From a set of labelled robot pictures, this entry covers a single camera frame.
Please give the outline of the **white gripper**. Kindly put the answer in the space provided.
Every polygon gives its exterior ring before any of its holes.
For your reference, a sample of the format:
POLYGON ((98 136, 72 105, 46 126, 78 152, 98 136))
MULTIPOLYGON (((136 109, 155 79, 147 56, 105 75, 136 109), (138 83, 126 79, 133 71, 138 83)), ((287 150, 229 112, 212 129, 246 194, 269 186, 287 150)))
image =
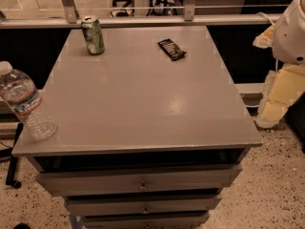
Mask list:
POLYGON ((269 71, 256 124, 273 128, 289 108, 305 93, 305 0, 293 0, 274 25, 254 39, 261 49, 273 46, 274 58, 285 64, 278 72, 269 71))

